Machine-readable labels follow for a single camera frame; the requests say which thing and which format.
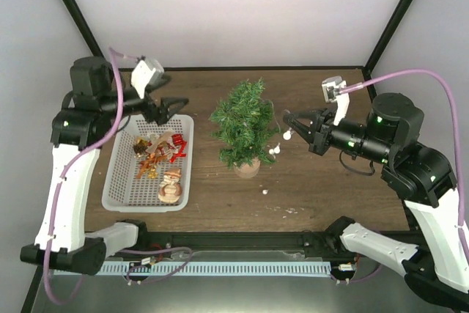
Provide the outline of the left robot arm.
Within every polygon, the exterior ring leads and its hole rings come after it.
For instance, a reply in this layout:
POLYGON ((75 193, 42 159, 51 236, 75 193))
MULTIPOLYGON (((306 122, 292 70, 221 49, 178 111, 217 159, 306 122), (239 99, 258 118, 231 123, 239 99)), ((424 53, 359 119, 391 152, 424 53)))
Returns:
POLYGON ((137 57, 130 86, 123 88, 119 70, 105 58, 89 56, 70 68, 71 91, 52 122, 53 174, 43 223, 32 244, 21 248, 21 262, 95 275, 105 259, 126 250, 133 257, 149 251, 142 221, 124 220, 92 232, 84 231, 84 215, 92 173, 100 149, 125 116, 138 113, 147 122, 166 124, 188 99, 164 97, 156 103, 151 92, 170 77, 161 64, 137 57))

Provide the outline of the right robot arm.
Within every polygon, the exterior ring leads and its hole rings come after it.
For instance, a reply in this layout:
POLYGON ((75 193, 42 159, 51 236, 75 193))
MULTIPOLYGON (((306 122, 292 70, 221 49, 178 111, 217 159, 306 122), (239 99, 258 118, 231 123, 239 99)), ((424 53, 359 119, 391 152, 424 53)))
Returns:
POLYGON ((378 95, 363 124, 339 119, 337 111, 326 108, 283 116, 316 155, 334 147, 380 163, 382 180, 411 211, 425 239, 424 245, 394 240, 343 216, 328 227, 328 252, 369 257, 402 276, 424 301, 467 311, 468 263, 458 234, 457 179, 448 158, 418 140, 423 120, 423 111, 400 93, 378 95))

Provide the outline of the white perforated plastic basket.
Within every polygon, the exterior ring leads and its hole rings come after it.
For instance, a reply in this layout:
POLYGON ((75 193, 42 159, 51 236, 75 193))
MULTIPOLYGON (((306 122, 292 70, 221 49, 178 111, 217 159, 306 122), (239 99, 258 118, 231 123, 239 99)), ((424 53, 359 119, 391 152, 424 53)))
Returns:
POLYGON ((167 213, 189 198, 194 121, 176 114, 165 125, 130 118, 117 134, 102 205, 121 213, 167 213))

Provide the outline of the small green christmas tree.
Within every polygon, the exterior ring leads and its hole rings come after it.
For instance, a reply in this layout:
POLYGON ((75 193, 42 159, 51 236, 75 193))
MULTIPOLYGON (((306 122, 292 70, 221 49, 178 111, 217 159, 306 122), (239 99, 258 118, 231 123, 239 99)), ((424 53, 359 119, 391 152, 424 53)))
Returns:
POLYGON ((257 176, 262 164, 275 162, 267 145, 281 132, 281 126, 273 102, 262 97, 264 91, 262 78, 241 81, 210 115, 217 125, 212 137, 223 143, 220 161, 244 179, 257 176))

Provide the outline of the red gift box ornament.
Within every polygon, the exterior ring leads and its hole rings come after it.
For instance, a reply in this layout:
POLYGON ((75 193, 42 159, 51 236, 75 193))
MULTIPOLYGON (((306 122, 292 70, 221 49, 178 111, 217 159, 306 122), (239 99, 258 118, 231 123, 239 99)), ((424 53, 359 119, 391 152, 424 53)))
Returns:
POLYGON ((174 146, 180 146, 184 143, 183 137, 180 133, 175 133, 171 136, 172 144, 174 146))

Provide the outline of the white ball string lights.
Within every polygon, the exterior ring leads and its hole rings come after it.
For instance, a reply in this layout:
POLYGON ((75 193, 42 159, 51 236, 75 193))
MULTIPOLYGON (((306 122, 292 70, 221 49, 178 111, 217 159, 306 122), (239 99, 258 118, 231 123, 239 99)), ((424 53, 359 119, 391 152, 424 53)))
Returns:
POLYGON ((277 127, 277 132, 276 134, 278 135, 278 141, 274 147, 270 147, 268 150, 268 153, 270 156, 272 156, 274 159, 276 159, 277 155, 281 152, 281 143, 283 141, 289 141, 292 136, 295 134, 294 130, 292 128, 287 128, 286 131, 283 131, 280 126, 280 122, 278 121, 275 113, 275 107, 273 104, 272 100, 266 100, 270 104, 270 107, 272 108, 273 112, 273 119, 277 127))

